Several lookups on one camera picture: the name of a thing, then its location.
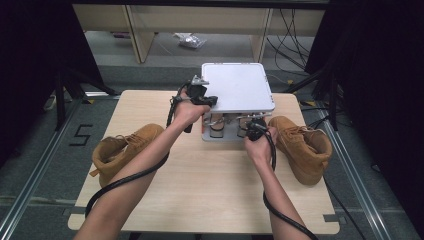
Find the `clear plastic bag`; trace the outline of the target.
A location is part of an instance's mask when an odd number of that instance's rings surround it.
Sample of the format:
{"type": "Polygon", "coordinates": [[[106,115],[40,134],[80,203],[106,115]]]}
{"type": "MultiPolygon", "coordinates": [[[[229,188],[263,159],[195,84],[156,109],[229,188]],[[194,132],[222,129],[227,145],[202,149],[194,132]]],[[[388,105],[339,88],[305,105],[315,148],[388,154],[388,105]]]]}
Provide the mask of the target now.
{"type": "Polygon", "coordinates": [[[206,39],[201,39],[192,33],[175,33],[174,36],[178,38],[178,44],[185,48],[198,49],[206,43],[206,39]]]}

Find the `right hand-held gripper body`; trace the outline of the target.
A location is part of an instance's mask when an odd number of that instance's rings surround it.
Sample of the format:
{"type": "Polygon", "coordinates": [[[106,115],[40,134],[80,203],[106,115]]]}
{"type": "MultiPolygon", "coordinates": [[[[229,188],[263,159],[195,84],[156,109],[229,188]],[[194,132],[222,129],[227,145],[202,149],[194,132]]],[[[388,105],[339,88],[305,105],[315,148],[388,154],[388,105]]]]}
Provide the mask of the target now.
{"type": "Polygon", "coordinates": [[[246,136],[250,141],[256,141],[267,131],[267,124],[263,115],[252,115],[254,119],[248,123],[246,136]]]}

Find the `person's left hand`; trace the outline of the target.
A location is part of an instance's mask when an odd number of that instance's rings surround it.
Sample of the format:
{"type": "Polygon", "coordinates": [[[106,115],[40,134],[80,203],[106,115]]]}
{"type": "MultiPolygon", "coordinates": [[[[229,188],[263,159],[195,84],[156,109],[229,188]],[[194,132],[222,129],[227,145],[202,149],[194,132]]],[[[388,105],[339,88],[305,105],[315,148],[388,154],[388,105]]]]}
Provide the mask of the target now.
{"type": "Polygon", "coordinates": [[[188,96],[181,94],[177,103],[174,120],[171,127],[185,130],[189,125],[195,123],[202,115],[210,111],[208,105],[195,105],[188,96]]]}

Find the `tan suede boot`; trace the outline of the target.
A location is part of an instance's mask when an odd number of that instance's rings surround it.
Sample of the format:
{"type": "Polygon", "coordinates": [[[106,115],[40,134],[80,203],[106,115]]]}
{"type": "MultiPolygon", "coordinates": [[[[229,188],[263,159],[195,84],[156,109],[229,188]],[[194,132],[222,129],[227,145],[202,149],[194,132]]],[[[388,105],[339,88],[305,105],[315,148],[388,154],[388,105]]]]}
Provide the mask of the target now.
{"type": "Polygon", "coordinates": [[[269,126],[277,130],[277,148],[288,158],[296,179],[303,185],[316,185],[323,177],[333,152],[324,131],[298,126],[285,116],[273,117],[269,126]]]}
{"type": "Polygon", "coordinates": [[[92,162],[96,169],[90,175],[99,176],[100,186],[105,187],[124,166],[163,131],[164,128],[158,124],[147,124],[127,136],[104,138],[93,150],[92,162]]]}

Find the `black metal stand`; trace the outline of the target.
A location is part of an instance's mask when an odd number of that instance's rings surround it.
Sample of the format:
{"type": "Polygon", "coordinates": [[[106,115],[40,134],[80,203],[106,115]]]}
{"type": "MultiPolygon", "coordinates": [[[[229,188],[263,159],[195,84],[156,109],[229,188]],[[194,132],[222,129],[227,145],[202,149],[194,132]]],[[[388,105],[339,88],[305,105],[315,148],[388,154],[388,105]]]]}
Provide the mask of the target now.
{"type": "Polygon", "coordinates": [[[120,92],[106,86],[101,77],[94,79],[70,67],[61,67],[56,73],[54,82],[57,109],[57,130],[64,125],[66,120],[64,89],[68,91],[72,99],[79,100],[87,97],[86,92],[81,87],[82,83],[88,83],[89,85],[104,92],[107,96],[120,95],[120,92]]]}
{"type": "Polygon", "coordinates": [[[317,72],[311,74],[297,84],[290,85],[284,93],[294,93],[303,87],[315,82],[316,85],[312,91],[312,97],[315,100],[323,100],[325,97],[329,100],[329,122],[334,131],[338,130],[336,121],[337,107],[337,80],[333,71],[328,67],[323,67],[317,72]]]}

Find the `black sandal with glitter strap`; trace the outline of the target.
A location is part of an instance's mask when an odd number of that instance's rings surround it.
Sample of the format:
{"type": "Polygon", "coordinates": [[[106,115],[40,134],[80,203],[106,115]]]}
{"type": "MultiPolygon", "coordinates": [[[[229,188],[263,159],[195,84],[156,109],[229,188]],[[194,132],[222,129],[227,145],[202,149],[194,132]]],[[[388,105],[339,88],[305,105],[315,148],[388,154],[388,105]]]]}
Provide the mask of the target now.
{"type": "Polygon", "coordinates": [[[225,117],[222,113],[213,113],[204,120],[209,129],[211,138],[222,138],[224,136],[225,117]]]}
{"type": "Polygon", "coordinates": [[[237,128],[237,136],[238,137],[245,137],[246,132],[248,130],[248,123],[251,122],[254,119],[254,116],[251,115],[241,115],[236,118],[238,122],[238,128],[237,128]]]}

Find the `black curtain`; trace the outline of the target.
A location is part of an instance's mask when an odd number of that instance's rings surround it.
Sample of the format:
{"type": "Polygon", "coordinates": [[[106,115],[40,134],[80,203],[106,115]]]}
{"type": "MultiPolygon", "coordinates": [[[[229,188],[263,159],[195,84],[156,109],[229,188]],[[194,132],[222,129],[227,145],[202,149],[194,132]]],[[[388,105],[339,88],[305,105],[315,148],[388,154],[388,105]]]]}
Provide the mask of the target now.
{"type": "Polygon", "coordinates": [[[71,0],[0,0],[0,167],[61,76],[102,84],[71,0]]]}
{"type": "Polygon", "coordinates": [[[308,72],[334,50],[354,126],[424,238],[424,0],[329,0],[308,72]]]}

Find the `beige wooden desk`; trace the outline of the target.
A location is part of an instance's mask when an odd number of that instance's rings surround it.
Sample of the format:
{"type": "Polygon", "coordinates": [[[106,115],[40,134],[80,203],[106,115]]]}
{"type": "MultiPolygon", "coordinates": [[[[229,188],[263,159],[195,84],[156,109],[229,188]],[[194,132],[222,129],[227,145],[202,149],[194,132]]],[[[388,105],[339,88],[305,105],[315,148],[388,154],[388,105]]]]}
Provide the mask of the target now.
{"type": "Polygon", "coordinates": [[[314,37],[324,15],[277,8],[75,4],[73,9],[86,31],[127,32],[139,63],[146,61],[156,32],[248,35],[253,60],[260,62],[268,35],[314,37]]]}

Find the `person's right hand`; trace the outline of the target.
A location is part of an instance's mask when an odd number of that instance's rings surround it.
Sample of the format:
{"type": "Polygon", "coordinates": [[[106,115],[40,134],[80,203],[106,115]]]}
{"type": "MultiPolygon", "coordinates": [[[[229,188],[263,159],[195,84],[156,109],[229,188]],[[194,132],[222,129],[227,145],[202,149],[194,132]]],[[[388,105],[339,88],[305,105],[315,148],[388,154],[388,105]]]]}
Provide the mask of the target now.
{"type": "Polygon", "coordinates": [[[248,137],[244,138],[244,146],[249,158],[255,165],[268,164],[272,158],[271,145],[268,138],[272,142],[276,141],[277,130],[269,127],[266,133],[256,141],[251,141],[248,137]]]}

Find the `white two-tier shoe rack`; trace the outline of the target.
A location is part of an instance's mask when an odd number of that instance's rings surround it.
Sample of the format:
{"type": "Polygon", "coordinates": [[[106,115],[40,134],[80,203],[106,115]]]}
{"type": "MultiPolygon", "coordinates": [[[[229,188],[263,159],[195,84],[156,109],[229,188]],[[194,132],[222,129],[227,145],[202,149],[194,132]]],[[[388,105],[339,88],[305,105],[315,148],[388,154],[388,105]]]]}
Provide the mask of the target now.
{"type": "Polygon", "coordinates": [[[238,122],[241,115],[271,116],[275,109],[274,99],[263,66],[260,63],[205,63],[201,78],[208,82],[206,96],[217,96],[218,100],[204,120],[213,113],[225,117],[224,136],[211,138],[204,124],[204,141],[239,141],[238,122]]]}

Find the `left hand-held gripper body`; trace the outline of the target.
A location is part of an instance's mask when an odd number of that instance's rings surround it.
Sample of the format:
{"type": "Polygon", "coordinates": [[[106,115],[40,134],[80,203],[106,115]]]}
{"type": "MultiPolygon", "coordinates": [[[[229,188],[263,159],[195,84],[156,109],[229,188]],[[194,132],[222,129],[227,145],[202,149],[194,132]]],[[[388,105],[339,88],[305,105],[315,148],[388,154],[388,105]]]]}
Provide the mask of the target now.
{"type": "Polygon", "coordinates": [[[193,104],[196,102],[207,102],[204,99],[204,94],[207,91],[206,85],[208,85],[208,82],[198,77],[197,75],[188,81],[186,86],[186,94],[193,104]]]}

